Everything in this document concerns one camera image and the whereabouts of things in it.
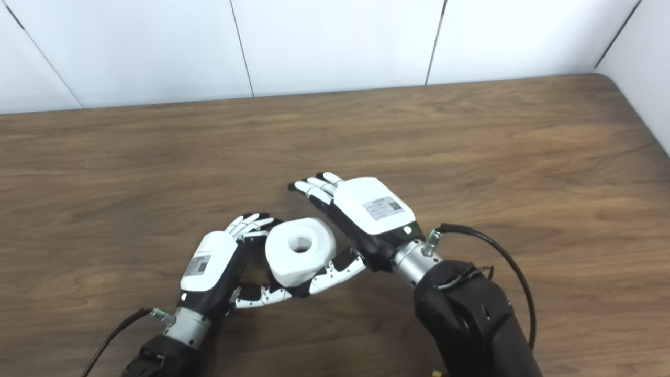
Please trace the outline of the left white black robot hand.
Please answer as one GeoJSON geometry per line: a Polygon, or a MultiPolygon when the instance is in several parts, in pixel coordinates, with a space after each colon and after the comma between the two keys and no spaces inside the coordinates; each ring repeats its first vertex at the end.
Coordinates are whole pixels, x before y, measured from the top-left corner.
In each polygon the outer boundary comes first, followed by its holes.
{"type": "Polygon", "coordinates": [[[182,275],[177,307],[211,321],[225,317],[234,306],[233,293],[251,253],[265,245],[271,229],[279,224],[282,220],[268,213],[246,213],[225,229],[206,234],[182,275]]]}

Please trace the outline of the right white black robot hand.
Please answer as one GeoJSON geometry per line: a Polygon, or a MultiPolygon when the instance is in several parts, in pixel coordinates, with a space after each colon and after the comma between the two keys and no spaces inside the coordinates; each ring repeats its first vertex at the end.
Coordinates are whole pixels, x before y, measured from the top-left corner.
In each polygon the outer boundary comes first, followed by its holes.
{"type": "Polygon", "coordinates": [[[416,289],[433,267],[422,256],[426,237],[412,209],[375,177],[345,180],[330,172],[292,182],[290,191],[306,196],[350,242],[309,284],[317,294],[351,279],[364,268],[393,273],[416,289]]]}

